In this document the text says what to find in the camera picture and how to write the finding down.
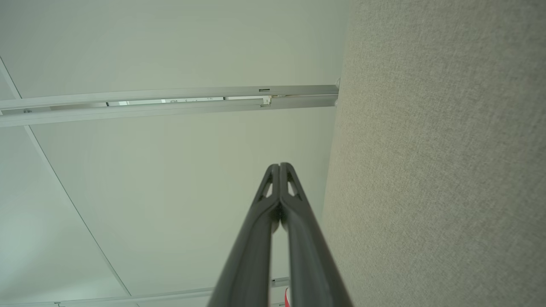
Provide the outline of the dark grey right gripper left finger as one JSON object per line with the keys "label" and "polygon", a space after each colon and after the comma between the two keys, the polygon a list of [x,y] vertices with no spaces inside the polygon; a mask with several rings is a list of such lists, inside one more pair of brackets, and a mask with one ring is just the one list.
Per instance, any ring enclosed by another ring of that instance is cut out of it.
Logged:
{"label": "dark grey right gripper left finger", "polygon": [[207,307],[269,307],[271,238],[279,221],[279,165],[270,165]]}

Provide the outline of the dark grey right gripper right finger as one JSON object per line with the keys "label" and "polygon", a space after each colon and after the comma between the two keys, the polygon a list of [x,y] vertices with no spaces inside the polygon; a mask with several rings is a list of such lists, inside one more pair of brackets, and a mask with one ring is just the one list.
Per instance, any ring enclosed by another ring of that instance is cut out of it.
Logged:
{"label": "dark grey right gripper right finger", "polygon": [[290,307],[353,307],[295,168],[280,165],[282,224],[288,233]]}

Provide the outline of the grey metal partition post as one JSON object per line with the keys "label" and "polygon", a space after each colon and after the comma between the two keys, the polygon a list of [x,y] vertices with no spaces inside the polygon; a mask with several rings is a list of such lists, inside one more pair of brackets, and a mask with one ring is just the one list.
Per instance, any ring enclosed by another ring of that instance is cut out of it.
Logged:
{"label": "grey metal partition post", "polygon": [[194,113],[221,113],[249,110],[281,110],[305,107],[333,107],[336,104],[337,98],[337,95],[284,96],[271,97],[268,104],[265,103],[263,99],[258,98],[222,101],[169,102],[54,110],[37,113],[14,113],[10,115],[0,115],[0,128],[126,117],[187,115]]}
{"label": "grey metal partition post", "polygon": [[195,89],[136,90],[114,93],[86,93],[80,95],[46,96],[0,100],[0,110],[25,109],[29,107],[50,107],[86,103],[107,103],[115,101],[155,100],[164,98],[203,98],[220,96],[294,96],[294,95],[337,95],[335,85],[308,86],[234,86],[207,87]]}

